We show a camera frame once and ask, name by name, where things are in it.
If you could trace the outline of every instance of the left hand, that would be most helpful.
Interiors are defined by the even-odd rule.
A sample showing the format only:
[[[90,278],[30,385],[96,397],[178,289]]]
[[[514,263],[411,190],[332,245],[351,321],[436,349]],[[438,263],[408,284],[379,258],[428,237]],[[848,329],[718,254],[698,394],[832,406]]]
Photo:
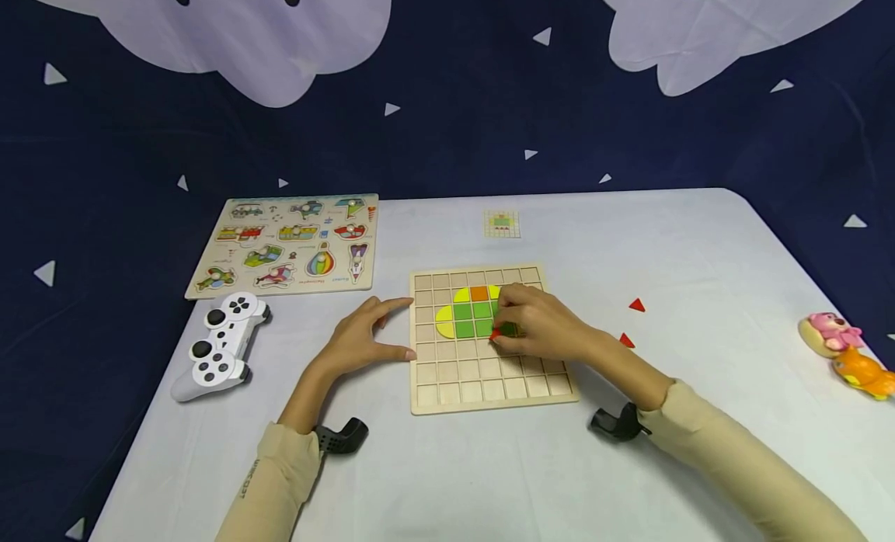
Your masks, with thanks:
[[[383,328],[389,313],[412,302],[413,298],[380,301],[375,295],[372,296],[336,325],[332,338],[314,362],[338,376],[375,361],[416,360],[416,353],[406,346],[390,346],[373,339],[374,328]]]

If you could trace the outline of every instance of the orange square tile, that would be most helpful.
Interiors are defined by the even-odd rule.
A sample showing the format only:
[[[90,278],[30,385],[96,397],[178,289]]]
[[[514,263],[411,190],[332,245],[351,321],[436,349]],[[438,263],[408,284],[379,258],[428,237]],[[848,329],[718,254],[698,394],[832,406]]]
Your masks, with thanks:
[[[488,301],[488,288],[486,287],[470,288],[469,293],[473,301]]]

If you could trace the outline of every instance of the plush toy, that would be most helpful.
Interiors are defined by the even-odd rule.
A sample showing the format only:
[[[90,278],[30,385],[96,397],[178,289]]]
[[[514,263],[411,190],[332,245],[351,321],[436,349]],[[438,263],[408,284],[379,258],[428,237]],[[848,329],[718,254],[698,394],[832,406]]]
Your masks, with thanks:
[[[863,348],[861,329],[835,313],[812,313],[799,323],[799,334],[808,346],[824,356],[835,358],[849,346]]]
[[[834,371],[855,389],[865,391],[878,401],[895,394],[895,373],[887,371],[876,360],[849,346],[834,359]]]

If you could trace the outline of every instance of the white table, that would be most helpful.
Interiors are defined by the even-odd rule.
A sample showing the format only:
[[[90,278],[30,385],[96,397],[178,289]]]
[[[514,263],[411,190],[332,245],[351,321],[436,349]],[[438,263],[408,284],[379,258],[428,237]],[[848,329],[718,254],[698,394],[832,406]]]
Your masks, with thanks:
[[[482,211],[517,209],[520,240],[484,238]],[[548,288],[591,324],[683,377],[825,491],[870,540],[895,540],[895,414],[846,387],[796,322],[835,311],[746,201],[723,189],[383,201],[372,291],[267,298],[253,382],[178,405],[171,383],[204,336],[199,301],[92,542],[212,540],[308,361],[366,296],[407,295],[413,270],[541,262]],[[640,297],[647,312],[628,308]],[[381,332],[407,343],[406,314]],[[578,369],[582,401],[414,417],[408,367],[338,384],[334,429],[357,416],[360,452],[326,460],[295,540],[755,540],[693,471],[648,440],[585,426],[624,399]]]

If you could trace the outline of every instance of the white game controller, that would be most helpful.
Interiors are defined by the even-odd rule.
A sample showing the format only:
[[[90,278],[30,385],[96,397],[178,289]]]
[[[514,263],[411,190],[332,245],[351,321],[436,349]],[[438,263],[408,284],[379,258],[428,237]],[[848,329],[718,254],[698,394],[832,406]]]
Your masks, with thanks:
[[[252,371],[242,356],[255,325],[269,318],[270,307],[248,291],[228,295],[219,308],[207,312],[208,336],[190,346],[193,367],[171,386],[173,400],[190,401],[202,394],[235,387],[251,377]]]

